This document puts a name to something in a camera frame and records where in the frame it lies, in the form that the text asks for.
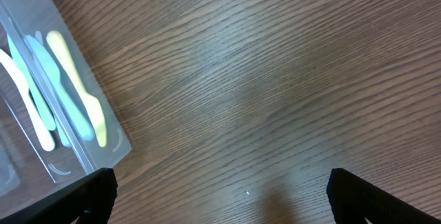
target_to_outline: yellow knife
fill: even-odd
[[[66,44],[63,36],[58,31],[50,31],[46,37],[50,49],[52,49],[55,57],[60,62],[63,69],[68,74],[70,80],[72,81],[75,90],[78,92],[90,121],[92,122],[92,127],[95,130],[96,139],[101,147],[105,147],[107,144],[107,130],[105,126],[105,119],[103,108],[99,103],[98,99],[90,95],[84,88],[83,82],[76,70],[75,63],[72,59],[72,55],[69,52],[68,45]]]

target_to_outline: black object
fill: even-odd
[[[0,224],[107,223],[116,198],[113,169],[100,169],[54,194],[0,220]]]
[[[337,224],[441,224],[344,169],[332,170],[327,194]]]

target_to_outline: light blue knife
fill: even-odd
[[[95,132],[61,84],[61,72],[58,65],[50,53],[34,37],[26,35],[25,41],[34,51],[35,56],[40,61],[41,67],[52,82],[52,86],[54,86],[55,91],[63,103],[64,110],[68,114],[73,126],[83,140],[91,141],[95,137]]]
[[[52,115],[52,112],[50,111],[48,104],[41,95],[40,90],[38,89],[37,85],[34,82],[34,79],[29,73],[28,67],[26,67],[25,61],[20,56],[19,51],[17,50],[14,43],[10,39],[9,35],[8,35],[8,43],[12,55],[12,60],[14,60],[15,65],[25,75],[26,81],[28,82],[29,85],[29,90],[32,94],[32,98],[34,99],[35,105],[37,106],[37,110],[39,111],[39,115],[44,123],[44,126],[48,130],[54,131],[55,120]]]

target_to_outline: brown tabletop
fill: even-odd
[[[440,0],[54,2],[133,146],[111,223],[333,223],[333,167],[441,217]]]

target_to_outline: mint green knife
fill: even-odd
[[[25,75],[26,81],[28,82],[29,85],[30,92],[32,94],[32,98],[34,99],[35,105],[37,106],[37,110],[39,111],[39,115],[44,123],[44,126],[48,130],[54,131],[56,126],[52,112],[50,111],[48,104],[41,95],[40,90],[38,89],[37,85],[34,82],[34,79],[29,73],[28,67],[26,67],[25,61],[20,56],[19,51],[17,50],[14,43],[10,39],[9,35],[8,35],[8,43],[12,55],[12,60],[14,61],[18,69]]]

